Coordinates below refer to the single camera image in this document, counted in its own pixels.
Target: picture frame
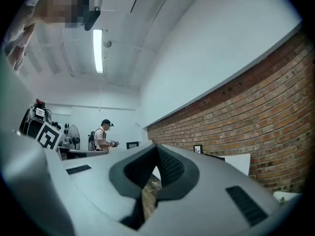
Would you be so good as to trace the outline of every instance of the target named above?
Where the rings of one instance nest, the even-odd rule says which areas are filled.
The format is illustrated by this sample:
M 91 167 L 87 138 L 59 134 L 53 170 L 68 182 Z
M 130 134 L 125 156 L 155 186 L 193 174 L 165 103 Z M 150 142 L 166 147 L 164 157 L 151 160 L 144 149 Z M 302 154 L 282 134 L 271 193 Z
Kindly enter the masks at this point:
M 199 154 L 202 154 L 202 145 L 194 145 L 193 151 Z
M 127 143 L 127 149 L 134 148 L 134 147 L 139 147 L 139 142 Z

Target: electric fan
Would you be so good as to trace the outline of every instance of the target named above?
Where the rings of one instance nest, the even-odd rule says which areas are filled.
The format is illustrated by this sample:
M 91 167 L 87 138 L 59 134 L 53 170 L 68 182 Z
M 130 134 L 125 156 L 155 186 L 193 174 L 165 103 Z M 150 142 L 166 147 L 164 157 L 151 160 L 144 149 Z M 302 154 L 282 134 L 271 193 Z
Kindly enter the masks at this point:
M 70 138 L 70 144 L 74 149 L 80 149 L 80 134 L 75 125 L 71 125 L 67 130 L 67 136 Z

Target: brick wall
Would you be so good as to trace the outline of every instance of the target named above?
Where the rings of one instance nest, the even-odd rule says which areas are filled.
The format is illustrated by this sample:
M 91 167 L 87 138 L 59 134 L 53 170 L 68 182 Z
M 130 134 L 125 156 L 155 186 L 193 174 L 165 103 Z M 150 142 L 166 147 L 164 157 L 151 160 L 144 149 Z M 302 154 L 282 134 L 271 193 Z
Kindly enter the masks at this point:
M 313 48 L 300 30 L 237 78 L 149 126 L 149 139 L 202 145 L 212 155 L 250 153 L 250 177 L 271 191 L 300 191 L 315 148 Z

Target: vent slot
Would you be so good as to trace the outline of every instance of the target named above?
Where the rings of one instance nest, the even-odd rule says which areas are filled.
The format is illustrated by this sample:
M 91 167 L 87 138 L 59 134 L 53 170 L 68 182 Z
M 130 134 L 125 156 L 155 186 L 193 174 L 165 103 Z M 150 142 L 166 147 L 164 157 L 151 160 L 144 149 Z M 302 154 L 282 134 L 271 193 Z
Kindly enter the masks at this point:
M 240 186 L 227 188 L 226 191 L 250 226 L 254 226 L 268 217 Z
M 71 175 L 71 174 L 75 174 L 75 173 L 78 173 L 78 172 L 81 172 L 81 171 L 86 171 L 86 170 L 89 170 L 89 169 L 91 169 L 91 167 L 89 165 L 82 165 L 82 166 L 79 166 L 79 167 L 67 169 L 66 171 L 68 172 L 69 175 Z

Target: fluorescent light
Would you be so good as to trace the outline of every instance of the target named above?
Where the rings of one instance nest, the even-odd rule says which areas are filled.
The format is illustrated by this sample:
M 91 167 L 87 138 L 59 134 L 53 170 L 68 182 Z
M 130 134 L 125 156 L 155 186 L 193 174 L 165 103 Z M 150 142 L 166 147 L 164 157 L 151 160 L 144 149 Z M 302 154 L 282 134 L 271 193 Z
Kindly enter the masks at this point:
M 103 73 L 102 34 L 103 30 L 101 29 L 93 30 L 94 60 L 97 73 Z

